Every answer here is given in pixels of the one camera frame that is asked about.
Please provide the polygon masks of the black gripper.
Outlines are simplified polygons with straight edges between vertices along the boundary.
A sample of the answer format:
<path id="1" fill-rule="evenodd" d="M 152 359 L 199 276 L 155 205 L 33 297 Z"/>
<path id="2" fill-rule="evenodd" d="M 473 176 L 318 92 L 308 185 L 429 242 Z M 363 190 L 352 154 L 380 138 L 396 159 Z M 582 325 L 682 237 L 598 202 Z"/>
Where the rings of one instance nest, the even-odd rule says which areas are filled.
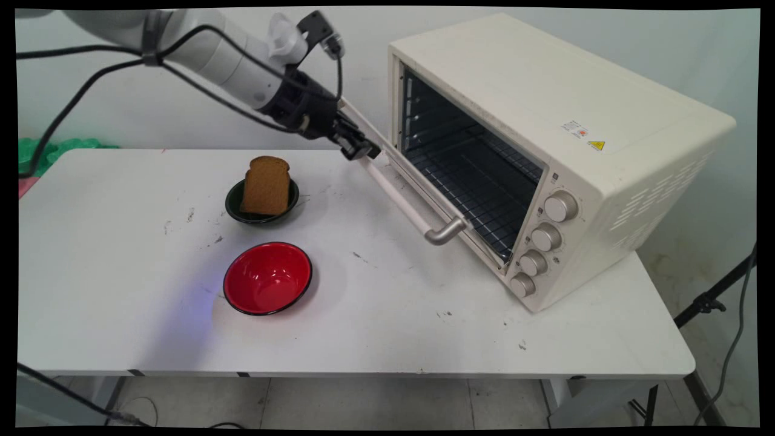
<path id="1" fill-rule="evenodd" d="M 376 159 L 379 156 L 380 147 L 368 139 L 347 115 L 337 114 L 335 94 L 295 67 L 286 68 L 285 73 L 311 91 L 283 82 L 274 97 L 260 109 L 261 114 L 271 117 L 282 127 L 296 130 L 308 140 L 331 136 L 347 160 Z"/>

